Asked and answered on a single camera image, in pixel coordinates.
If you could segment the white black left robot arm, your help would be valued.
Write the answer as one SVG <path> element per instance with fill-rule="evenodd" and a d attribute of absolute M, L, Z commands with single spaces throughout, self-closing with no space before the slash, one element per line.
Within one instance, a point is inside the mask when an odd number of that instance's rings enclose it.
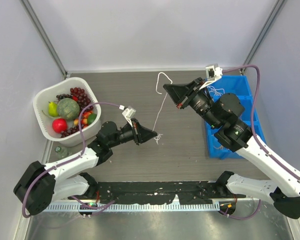
<path fill-rule="evenodd" d="M 92 199 L 98 191 L 98 183 L 85 172 L 87 169 L 106 162 L 116 146 L 130 141 L 140 145 L 157 135 L 157 132 L 142 126 L 135 118 L 121 128 L 113 121 L 107 121 L 96 138 L 81 152 L 51 163 L 32 162 L 13 189 L 22 203 L 23 217 L 35 216 L 50 203 L 63 198 L 79 196 Z"/>

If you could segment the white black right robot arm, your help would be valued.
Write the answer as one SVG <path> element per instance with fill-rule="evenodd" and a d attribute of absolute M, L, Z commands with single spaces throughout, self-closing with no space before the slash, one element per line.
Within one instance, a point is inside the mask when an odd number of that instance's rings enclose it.
<path fill-rule="evenodd" d="M 217 179 L 216 193 L 246 195 L 273 204 L 291 219 L 300 218 L 300 171 L 273 152 L 256 134 L 254 125 L 240 119 L 245 111 L 234 93 L 225 93 L 214 101 L 197 78 L 188 84 L 164 84 L 163 88 L 178 109 L 191 107 L 212 129 L 214 137 L 225 149 L 248 160 L 269 180 L 242 177 L 224 171 Z"/>

